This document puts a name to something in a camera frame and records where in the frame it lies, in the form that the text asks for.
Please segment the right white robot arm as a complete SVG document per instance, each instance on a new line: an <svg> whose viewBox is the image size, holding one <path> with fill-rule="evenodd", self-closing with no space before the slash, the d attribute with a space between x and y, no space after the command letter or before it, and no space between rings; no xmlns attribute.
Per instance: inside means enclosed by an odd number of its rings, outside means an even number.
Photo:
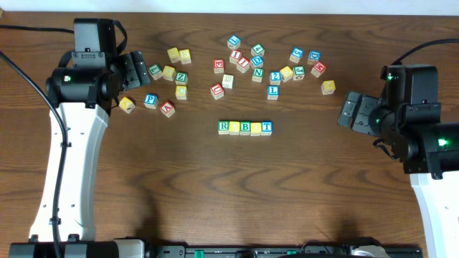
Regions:
<svg viewBox="0 0 459 258"><path fill-rule="evenodd" d="M375 137L402 163L422 215L429 257L458 256L458 124L441 123L438 102L397 102L349 92L338 124Z"/></svg>

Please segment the blue T block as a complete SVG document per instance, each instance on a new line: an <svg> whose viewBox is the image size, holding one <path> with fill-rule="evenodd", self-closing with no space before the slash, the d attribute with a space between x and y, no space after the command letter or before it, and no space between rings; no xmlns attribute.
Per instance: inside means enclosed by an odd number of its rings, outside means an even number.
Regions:
<svg viewBox="0 0 459 258"><path fill-rule="evenodd" d="M262 121L261 126L262 126L261 135L272 135L273 133L273 122L272 121Z"/></svg>

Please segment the yellow O block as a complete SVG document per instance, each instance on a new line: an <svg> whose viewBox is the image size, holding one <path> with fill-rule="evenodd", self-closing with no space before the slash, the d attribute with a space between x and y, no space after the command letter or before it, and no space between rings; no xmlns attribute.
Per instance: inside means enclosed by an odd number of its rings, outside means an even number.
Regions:
<svg viewBox="0 0 459 258"><path fill-rule="evenodd" d="M260 136L262 132L261 122L253 122L250 124L250 135L251 136Z"/></svg>
<svg viewBox="0 0 459 258"><path fill-rule="evenodd" d="M230 135L240 134L240 121L230 121L229 122L229 134Z"/></svg>

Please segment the green R block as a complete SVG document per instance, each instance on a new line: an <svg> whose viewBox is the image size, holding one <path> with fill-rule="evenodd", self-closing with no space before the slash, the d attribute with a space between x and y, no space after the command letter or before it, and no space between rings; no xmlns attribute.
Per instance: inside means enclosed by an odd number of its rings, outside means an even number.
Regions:
<svg viewBox="0 0 459 258"><path fill-rule="evenodd" d="M218 133L220 135L228 135L229 125L230 125L230 122L228 120L220 120L218 122Z"/></svg>

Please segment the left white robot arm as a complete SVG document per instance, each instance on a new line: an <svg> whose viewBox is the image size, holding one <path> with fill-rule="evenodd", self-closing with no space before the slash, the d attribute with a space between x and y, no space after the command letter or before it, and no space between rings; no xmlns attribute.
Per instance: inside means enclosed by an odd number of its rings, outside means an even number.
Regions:
<svg viewBox="0 0 459 258"><path fill-rule="evenodd" d="M142 239L96 241L93 206L112 102L150 82L143 55L76 52L72 58L73 66L58 67L47 79L52 137L42 200L28 242L11 244L9 256L152 257Z"/></svg>

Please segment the green B block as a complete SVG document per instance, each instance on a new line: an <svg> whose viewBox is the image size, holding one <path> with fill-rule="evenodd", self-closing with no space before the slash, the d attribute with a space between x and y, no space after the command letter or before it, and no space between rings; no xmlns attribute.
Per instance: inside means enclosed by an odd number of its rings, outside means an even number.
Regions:
<svg viewBox="0 0 459 258"><path fill-rule="evenodd" d="M241 121L240 122L240 135L250 135L250 134L251 134L251 122Z"/></svg>

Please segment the blue H block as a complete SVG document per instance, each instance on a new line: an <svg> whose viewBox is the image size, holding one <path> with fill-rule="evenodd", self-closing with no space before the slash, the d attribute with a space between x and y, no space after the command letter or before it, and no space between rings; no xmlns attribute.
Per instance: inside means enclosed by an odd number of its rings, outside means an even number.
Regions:
<svg viewBox="0 0 459 258"><path fill-rule="evenodd" d="M222 78L222 86L223 88L232 89L234 84L234 76L224 74Z"/></svg>

